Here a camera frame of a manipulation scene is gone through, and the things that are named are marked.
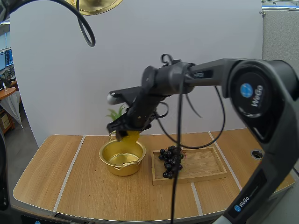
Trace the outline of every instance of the white backdrop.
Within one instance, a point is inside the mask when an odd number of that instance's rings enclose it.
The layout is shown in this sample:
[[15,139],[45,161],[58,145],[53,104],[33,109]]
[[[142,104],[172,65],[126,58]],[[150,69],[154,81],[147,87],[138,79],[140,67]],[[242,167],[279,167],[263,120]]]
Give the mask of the white backdrop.
[[[187,62],[224,57],[261,58],[260,0],[124,0],[115,9],[88,16],[96,36],[90,48],[76,17],[48,1],[11,15],[14,67],[25,111],[38,145],[52,134],[107,135],[105,117],[112,90],[140,85],[148,65],[160,67],[170,53]],[[183,132],[216,131],[222,114],[213,87],[190,98],[203,119],[183,108]],[[163,119],[176,132],[177,96],[166,100]],[[227,129],[243,128],[229,100]],[[144,134],[162,134],[158,124]]]

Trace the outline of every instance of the blue logo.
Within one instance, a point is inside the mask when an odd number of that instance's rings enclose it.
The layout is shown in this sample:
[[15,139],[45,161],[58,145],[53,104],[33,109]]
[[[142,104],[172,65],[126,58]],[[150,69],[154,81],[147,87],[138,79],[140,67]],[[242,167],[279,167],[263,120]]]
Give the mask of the blue logo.
[[243,97],[249,98],[253,94],[253,89],[250,84],[244,83],[241,85],[240,92]]
[[239,205],[235,205],[235,210],[236,210],[237,212],[240,212],[240,211],[241,211],[240,206],[239,206]]

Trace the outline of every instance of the black robotic arm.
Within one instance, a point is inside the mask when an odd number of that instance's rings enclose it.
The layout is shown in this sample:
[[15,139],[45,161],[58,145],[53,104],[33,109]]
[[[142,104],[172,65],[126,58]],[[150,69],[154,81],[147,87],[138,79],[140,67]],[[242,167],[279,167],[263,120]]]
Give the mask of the black robotic arm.
[[200,65],[172,60],[156,69],[147,67],[139,87],[112,91],[108,101],[126,102],[129,108],[107,125],[117,139],[127,130],[150,128],[158,104],[195,86],[220,85],[238,116],[255,136],[265,155],[237,198],[215,223],[243,224],[288,175],[299,157],[299,81],[283,61],[221,59]]

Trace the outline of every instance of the wooden tray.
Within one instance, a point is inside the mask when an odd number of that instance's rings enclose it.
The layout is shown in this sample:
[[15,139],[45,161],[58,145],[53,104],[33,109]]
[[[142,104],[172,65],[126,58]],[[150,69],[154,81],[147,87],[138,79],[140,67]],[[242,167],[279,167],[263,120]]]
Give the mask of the wooden tray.
[[[200,182],[226,177],[227,171],[214,147],[183,149],[182,152],[185,153],[185,157],[181,162],[183,169],[179,172],[178,183]],[[162,177],[162,173],[166,169],[164,161],[159,159],[159,155],[159,151],[152,151],[153,185],[171,184],[172,180]]]

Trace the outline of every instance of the green plant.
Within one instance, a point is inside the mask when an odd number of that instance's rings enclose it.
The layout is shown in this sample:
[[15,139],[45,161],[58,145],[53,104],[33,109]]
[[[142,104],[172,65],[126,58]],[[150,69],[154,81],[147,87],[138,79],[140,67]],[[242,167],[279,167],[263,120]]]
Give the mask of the green plant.
[[108,109],[110,111],[110,114],[106,115],[106,117],[111,117],[112,120],[116,120],[122,115],[123,109],[125,109],[124,105],[120,106],[120,108],[118,109],[118,112],[116,112],[113,109]]

